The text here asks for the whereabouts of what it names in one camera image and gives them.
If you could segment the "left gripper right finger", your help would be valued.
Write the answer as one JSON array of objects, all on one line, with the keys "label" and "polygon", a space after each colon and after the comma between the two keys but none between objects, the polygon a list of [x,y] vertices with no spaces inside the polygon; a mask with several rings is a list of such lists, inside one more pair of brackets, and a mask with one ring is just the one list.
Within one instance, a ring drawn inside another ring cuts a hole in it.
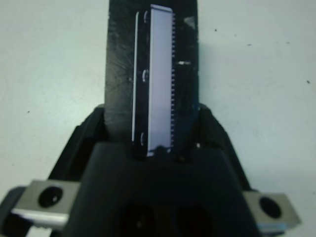
[{"label": "left gripper right finger", "polygon": [[201,146],[221,149],[237,175],[242,189],[245,191],[251,190],[251,185],[239,162],[237,153],[228,133],[212,114],[212,111],[204,104],[199,105],[195,136]]}]

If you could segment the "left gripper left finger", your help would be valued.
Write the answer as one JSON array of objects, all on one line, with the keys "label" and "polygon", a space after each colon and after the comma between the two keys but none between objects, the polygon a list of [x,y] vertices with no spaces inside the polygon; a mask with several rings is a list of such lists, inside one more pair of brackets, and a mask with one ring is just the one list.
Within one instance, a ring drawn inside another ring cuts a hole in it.
[{"label": "left gripper left finger", "polygon": [[80,181],[94,146],[107,139],[104,105],[100,104],[75,127],[48,179]]}]

